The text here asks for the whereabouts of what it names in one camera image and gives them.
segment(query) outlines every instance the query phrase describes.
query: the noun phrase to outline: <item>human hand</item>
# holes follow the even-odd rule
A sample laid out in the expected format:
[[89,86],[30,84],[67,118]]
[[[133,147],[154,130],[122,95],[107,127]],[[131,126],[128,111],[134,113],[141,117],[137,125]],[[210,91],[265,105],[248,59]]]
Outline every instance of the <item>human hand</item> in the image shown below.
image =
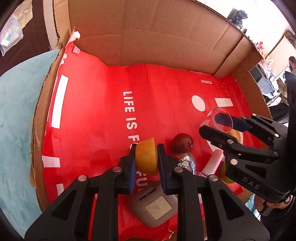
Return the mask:
[[[277,202],[277,203],[270,203],[267,202],[267,206],[272,207],[272,208],[279,208],[279,209],[284,209],[287,206],[289,206],[290,202],[292,201],[292,196],[288,197],[286,203],[284,202]],[[255,208],[260,212],[263,209],[263,204],[264,204],[265,200],[259,196],[255,196],[254,198],[254,204],[255,204]]]

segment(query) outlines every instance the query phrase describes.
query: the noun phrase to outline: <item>red poster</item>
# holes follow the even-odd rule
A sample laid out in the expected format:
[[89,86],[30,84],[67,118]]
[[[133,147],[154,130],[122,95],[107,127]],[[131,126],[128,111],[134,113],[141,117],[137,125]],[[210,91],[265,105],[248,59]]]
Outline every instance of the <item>red poster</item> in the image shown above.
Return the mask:
[[[150,64],[106,66],[98,58],[66,47],[48,113],[43,145],[44,181],[52,203],[81,174],[89,177],[116,166],[132,143],[154,137],[169,143],[178,133],[194,140],[192,154],[201,171],[213,150],[199,135],[201,122],[216,106],[236,117],[250,116],[243,93],[232,76],[208,74]],[[241,143],[261,147],[241,133]],[[149,177],[137,172],[135,192]],[[230,185],[235,191],[238,184]],[[148,228],[131,212],[128,196],[118,198],[119,239],[164,240],[177,229],[177,216]]]

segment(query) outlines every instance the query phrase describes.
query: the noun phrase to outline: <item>clear plastic cup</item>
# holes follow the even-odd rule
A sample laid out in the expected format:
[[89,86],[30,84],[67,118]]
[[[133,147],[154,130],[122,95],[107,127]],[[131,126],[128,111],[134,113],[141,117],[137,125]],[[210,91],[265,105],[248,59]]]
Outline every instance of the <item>clear plastic cup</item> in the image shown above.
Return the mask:
[[200,126],[209,126],[224,133],[229,133],[233,128],[231,115],[222,107],[215,107],[201,122]]

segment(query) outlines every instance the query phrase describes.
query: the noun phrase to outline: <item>plastic bag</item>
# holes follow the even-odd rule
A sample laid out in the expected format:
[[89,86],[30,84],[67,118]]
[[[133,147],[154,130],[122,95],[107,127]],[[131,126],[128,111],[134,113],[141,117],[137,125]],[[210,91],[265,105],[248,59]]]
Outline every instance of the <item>plastic bag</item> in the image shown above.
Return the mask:
[[2,56],[24,37],[15,14],[12,14],[0,32],[0,50]]
[[33,18],[32,0],[25,0],[14,11],[17,21],[24,28],[26,24]]

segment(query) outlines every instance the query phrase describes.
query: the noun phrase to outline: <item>cardboard box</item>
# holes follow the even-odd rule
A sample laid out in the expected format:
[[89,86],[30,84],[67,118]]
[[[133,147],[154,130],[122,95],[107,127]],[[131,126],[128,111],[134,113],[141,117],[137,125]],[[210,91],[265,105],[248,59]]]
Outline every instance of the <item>cardboard box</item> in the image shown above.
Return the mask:
[[49,205],[41,150],[54,83],[75,27],[75,43],[106,65],[148,63],[225,77],[232,74],[252,112],[270,118],[249,71],[262,59],[255,46],[226,18],[192,0],[54,0],[54,22],[61,50],[44,81],[35,109],[31,183],[41,210]]

